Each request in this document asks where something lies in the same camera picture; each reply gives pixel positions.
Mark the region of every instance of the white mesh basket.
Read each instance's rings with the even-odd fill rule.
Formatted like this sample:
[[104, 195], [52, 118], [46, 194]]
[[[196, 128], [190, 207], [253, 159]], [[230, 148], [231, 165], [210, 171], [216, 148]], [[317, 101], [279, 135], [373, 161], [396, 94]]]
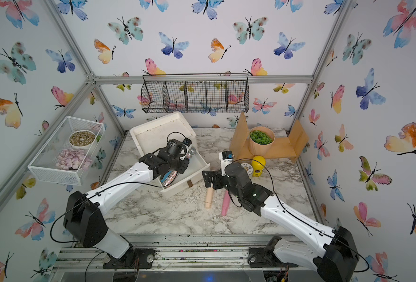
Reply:
[[85, 150], [85, 158], [81, 163], [84, 163], [87, 158], [92, 158], [98, 145], [97, 140], [99, 141], [104, 133], [104, 124], [67, 116], [28, 165], [36, 179], [59, 184], [82, 185], [82, 179], [87, 171], [84, 171], [81, 165], [73, 171], [64, 171], [56, 167], [57, 157], [62, 150], [74, 149], [68, 139], [72, 133], [79, 130], [88, 130], [95, 134], [95, 142]]

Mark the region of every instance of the yellow container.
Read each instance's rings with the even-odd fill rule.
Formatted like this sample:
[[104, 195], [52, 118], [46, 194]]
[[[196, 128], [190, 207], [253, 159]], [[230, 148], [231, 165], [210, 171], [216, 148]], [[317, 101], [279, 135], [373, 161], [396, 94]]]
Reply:
[[252, 167], [254, 168], [252, 176], [258, 177], [263, 173], [266, 160], [262, 156], [254, 156], [253, 160], [255, 161], [252, 161]]

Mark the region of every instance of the wooden stand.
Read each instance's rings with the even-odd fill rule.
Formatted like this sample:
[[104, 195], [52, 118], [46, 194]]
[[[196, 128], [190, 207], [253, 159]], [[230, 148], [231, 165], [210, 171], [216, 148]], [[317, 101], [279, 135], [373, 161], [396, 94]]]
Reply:
[[[245, 121], [245, 115], [242, 112], [230, 143], [230, 151], [233, 153], [235, 160], [242, 158], [251, 159], [254, 157], [250, 153], [247, 138], [249, 138], [249, 127], [247, 126], [247, 121]], [[308, 135], [305, 133], [300, 121], [296, 120], [291, 129], [290, 136], [275, 138], [271, 149], [263, 157], [265, 159], [287, 157], [292, 162], [295, 162], [307, 142]]]

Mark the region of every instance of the succulent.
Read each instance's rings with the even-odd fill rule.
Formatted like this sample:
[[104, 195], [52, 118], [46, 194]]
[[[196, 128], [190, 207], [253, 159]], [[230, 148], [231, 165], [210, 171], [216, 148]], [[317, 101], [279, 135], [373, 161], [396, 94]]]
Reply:
[[77, 170], [81, 165], [81, 169], [87, 171], [91, 166], [92, 160], [86, 157], [86, 152], [82, 149], [64, 149], [58, 155], [56, 166], [64, 171]]

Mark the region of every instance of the black wire basket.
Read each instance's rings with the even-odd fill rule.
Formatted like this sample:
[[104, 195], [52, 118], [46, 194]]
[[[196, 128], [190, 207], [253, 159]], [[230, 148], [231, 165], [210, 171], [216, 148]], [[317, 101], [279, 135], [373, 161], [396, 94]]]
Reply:
[[249, 110], [248, 74], [143, 75], [145, 113], [237, 113]]

